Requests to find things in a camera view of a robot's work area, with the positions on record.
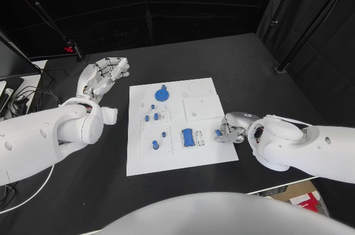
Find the blue rectangular block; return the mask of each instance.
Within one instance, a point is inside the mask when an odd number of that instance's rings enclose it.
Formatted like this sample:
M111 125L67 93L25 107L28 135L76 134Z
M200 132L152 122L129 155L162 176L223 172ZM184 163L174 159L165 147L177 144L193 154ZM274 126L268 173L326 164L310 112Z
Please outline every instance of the blue rectangular block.
M194 141L193 141L193 135L191 135L191 129L186 128L183 130L183 146L194 146Z

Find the black pole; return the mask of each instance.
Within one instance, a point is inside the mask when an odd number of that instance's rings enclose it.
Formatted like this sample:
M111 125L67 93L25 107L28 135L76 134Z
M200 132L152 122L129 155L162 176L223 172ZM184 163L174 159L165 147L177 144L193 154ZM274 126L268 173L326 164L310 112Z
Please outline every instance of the black pole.
M83 56L83 54L82 54L82 52L80 52L80 49L79 49L77 45L74 44L74 42L67 38L67 36L66 36L66 35L63 34L63 32L60 31L60 28L57 27L57 25L56 25L56 23L53 22L50 16L47 15L47 13L46 13L46 11L44 11L44 9L43 9L43 7L41 7L38 1L37 1L37 0L33 0L33 2L34 2L34 5L35 5L38 11L41 12L44 18L47 19L47 21L48 21L51 27L54 28L54 30L56 30L57 33L60 34L60 36L61 36L61 38L63 38L63 40L64 40L67 46L69 46L70 48L73 48L73 51L74 51L74 53L76 53L76 55L77 55L77 59L85 63L85 56Z
M331 11L333 6L336 5L336 2L337 2L337 0L327 0L327 2L324 4L324 6L323 6L323 8L321 8L321 10L320 10L315 18L314 18L314 20L311 21L311 23L310 23L310 25L308 25L304 33L301 34L301 37L300 37L298 41L294 44L292 49L289 50L288 55L285 56L285 58L284 58L284 60L282 60L282 62L279 64L279 66L274 68L275 69L275 72L278 74L287 72L284 70L284 68L288 66L288 64L289 64L294 56L297 55L297 52L300 51L300 49L301 49L305 41L308 40L311 34L314 33L315 29L318 28L318 26L321 25L321 23L326 21L327 15L328 15L328 13Z
M279 4L276 6L275 14L272 16L272 19L271 19L271 22L269 22L269 25L268 25L268 29L265 31L265 34L263 34L263 37L262 37L262 40L261 40L262 43L265 43L265 41L266 41L268 34L269 34L272 26L278 23L276 16L278 16L278 13L279 13L279 10L281 10L281 7L282 7L282 3L284 3L284 0L279 1Z

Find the robotic hand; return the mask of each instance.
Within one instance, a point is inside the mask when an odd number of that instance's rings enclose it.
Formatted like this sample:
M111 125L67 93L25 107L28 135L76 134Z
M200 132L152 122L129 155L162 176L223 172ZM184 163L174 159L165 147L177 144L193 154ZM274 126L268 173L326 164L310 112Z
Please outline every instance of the robotic hand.
M216 142L240 143L248 138L259 163L275 171L289 166L310 175L355 183L355 129L311 126L266 115L232 112L225 115Z
M126 58L89 64L79 76L76 96L48 109L1 122L0 185L18 181L93 144L103 124L115 124L116 109L99 107L116 79L128 76Z

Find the white cable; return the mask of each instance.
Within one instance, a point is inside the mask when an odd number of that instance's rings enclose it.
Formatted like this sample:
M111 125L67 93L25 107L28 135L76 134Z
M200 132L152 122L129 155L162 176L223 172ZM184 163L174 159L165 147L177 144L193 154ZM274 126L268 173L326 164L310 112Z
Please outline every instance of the white cable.
M34 195L38 193L38 191L41 190L41 188L43 188L44 185L46 185L46 182L47 182L47 180L48 180L48 177L50 177L50 175L51 175L51 172L53 172L53 165L51 165L50 173L48 173L48 175L47 175L47 177L46 177L46 181L44 181L43 185L40 186L38 190L35 191L35 193L33 194L33 196L31 196L21 204L18 204L17 206L14 206L14 207L8 208L7 210L1 211L0 214L1 214L1 213L5 213L5 212L8 212L9 210L12 210L12 209L15 209L17 207L20 207L20 206L21 206L21 205L22 205L22 204L34 197Z
M265 119L279 119L279 120L282 120L282 121L288 121L288 122L295 123L295 124L301 124L301 125L305 125L305 126L311 126L310 124L307 124L307 123L304 123L304 122L301 122L301 121L295 121L295 120L292 120L292 119L288 119L288 118L284 118L284 117L278 117L278 116L269 115L269 114L268 114L263 118L265 118Z

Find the hole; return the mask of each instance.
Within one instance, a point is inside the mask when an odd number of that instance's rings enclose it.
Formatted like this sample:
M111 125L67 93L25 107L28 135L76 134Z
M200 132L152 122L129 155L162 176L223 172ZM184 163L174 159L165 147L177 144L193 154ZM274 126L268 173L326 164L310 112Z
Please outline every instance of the hole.
M330 138L328 137L324 137L324 142L327 143L327 144L330 144L331 143L331 141L330 141Z
M40 132L41 137L46 138L46 131L40 129L38 132Z
M7 150L12 150L12 145L8 142L5 142L5 148Z

